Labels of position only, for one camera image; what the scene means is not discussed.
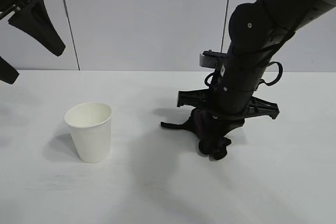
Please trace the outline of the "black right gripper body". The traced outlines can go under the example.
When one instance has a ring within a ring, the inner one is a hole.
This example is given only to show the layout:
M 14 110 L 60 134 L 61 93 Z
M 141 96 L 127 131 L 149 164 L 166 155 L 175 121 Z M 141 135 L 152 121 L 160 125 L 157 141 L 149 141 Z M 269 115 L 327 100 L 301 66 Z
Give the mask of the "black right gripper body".
M 275 120 L 279 114 L 279 108 L 276 103 L 267 102 L 256 97 L 250 97 L 249 102 L 241 112 L 229 114 L 215 105 L 211 98 L 210 89 L 179 91 L 177 107 L 184 105 L 193 106 L 223 120 L 241 120 L 259 116 L 269 116 Z

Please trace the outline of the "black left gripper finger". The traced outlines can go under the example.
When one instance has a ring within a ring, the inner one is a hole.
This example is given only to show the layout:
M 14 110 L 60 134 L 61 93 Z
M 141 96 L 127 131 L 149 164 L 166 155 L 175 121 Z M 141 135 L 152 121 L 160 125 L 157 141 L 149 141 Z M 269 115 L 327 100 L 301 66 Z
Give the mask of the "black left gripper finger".
M 44 0 L 31 0 L 16 12 L 8 23 L 33 37 L 57 57 L 61 56 L 66 48 L 49 18 Z
M 0 80 L 7 84 L 13 84 L 19 76 L 19 72 L 6 60 L 0 57 Z

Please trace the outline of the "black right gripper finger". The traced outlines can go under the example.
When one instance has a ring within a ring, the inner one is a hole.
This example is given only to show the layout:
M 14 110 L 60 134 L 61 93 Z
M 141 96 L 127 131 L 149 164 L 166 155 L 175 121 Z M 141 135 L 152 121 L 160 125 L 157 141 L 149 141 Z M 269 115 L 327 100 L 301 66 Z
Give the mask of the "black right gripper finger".
M 197 130 L 197 117 L 199 109 L 193 109 L 189 115 L 187 121 L 183 124 L 185 130 Z
M 225 120 L 218 119 L 217 123 L 219 124 L 217 128 L 217 137 L 225 137 L 229 132 L 242 127 L 245 124 L 244 119 L 238 120 Z

